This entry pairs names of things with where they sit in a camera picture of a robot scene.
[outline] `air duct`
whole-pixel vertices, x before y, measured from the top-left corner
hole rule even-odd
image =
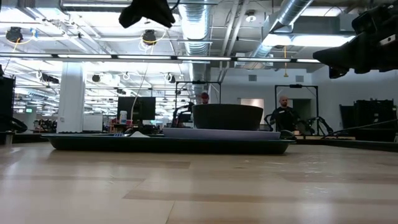
[[[285,26],[292,26],[303,11],[309,7],[313,0],[284,0],[280,10],[273,15],[267,16],[264,22],[264,39],[258,48],[252,53],[252,57],[266,57],[273,46],[264,44],[267,35]]]
[[[182,17],[181,26],[184,39],[206,40],[210,31],[210,6],[201,4],[181,4],[178,6]],[[208,43],[186,42],[185,49],[188,55],[208,55]],[[206,63],[191,63],[189,73],[192,81],[207,81],[210,78],[210,65]],[[198,96],[205,86],[195,85],[193,91]]]

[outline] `dark gray bowl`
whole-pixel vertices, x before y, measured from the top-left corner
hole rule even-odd
[[[257,131],[262,108],[246,105],[208,104],[192,108],[193,122],[200,129]]]

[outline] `man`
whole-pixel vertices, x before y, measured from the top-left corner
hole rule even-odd
[[[208,104],[209,103],[209,94],[207,92],[203,92],[200,95],[200,98],[201,98],[201,103],[202,104]]]
[[[288,98],[286,96],[281,96],[279,98],[280,107],[272,112],[270,124],[276,123],[276,130],[288,130],[295,131],[295,124],[300,119],[297,112],[287,106]]]

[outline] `wooden floor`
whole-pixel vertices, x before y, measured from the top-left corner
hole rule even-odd
[[[283,156],[0,148],[4,224],[396,224],[398,154],[290,146]]]

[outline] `computer monitor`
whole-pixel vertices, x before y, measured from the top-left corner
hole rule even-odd
[[[125,96],[118,98],[118,118],[120,111],[127,111],[127,119],[131,117],[131,107],[135,97]],[[134,105],[132,119],[137,120],[155,120],[156,97],[139,97]]]

